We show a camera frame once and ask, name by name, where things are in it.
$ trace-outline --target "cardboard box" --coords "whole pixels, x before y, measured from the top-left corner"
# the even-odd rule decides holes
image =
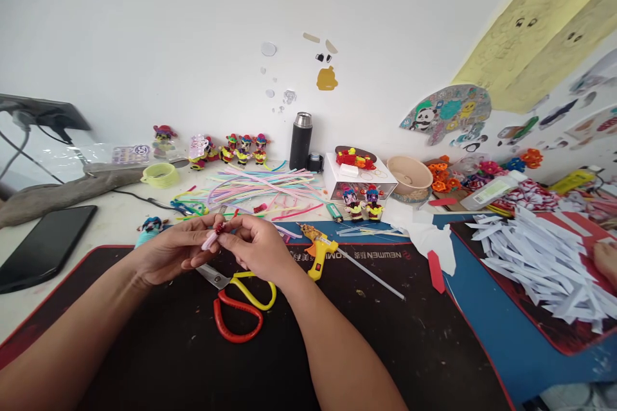
[[[326,159],[323,162],[323,180],[325,189],[328,191],[328,198],[330,200],[342,200],[343,188],[349,186],[349,188],[355,190],[358,199],[366,200],[366,196],[361,194],[360,190],[366,191],[369,185],[374,184],[379,191],[384,192],[379,200],[387,199],[398,182],[379,159],[375,161],[375,167],[377,167],[375,170],[359,169],[360,174],[356,178],[346,177],[340,174],[341,166],[336,163],[336,154],[326,153]]]

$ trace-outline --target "smartphone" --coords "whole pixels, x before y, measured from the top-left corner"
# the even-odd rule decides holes
[[[97,207],[85,205],[50,212],[0,267],[0,293],[49,281],[64,267]]]

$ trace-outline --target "black thermos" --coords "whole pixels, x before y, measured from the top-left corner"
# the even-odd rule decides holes
[[[310,114],[308,112],[299,112],[294,122],[294,132],[291,135],[290,169],[303,169],[307,167],[308,148],[312,131],[313,122]]]

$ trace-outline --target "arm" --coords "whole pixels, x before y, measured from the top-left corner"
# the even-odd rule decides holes
[[[245,269],[272,281],[298,320],[319,405],[329,410],[406,410],[383,363],[352,324],[296,264],[271,223],[241,215],[219,243]]]
[[[152,286],[213,257],[201,245],[223,217],[188,220],[104,273],[34,344],[0,371],[0,409],[71,410]],[[218,245],[213,250],[218,252]]]

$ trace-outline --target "hand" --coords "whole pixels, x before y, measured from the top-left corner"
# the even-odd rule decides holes
[[[225,223],[219,244],[230,250],[238,264],[264,281],[281,286],[289,276],[304,271],[296,264],[278,231],[270,222],[240,215]]]
[[[593,246],[593,261],[612,286],[617,289],[617,244],[595,243]]]
[[[219,253],[218,243],[210,247],[211,251],[201,250],[201,245],[214,232],[208,227],[224,222],[220,214],[191,218],[161,232],[124,260],[133,266],[138,281],[145,286],[171,281],[184,271],[209,262]]]

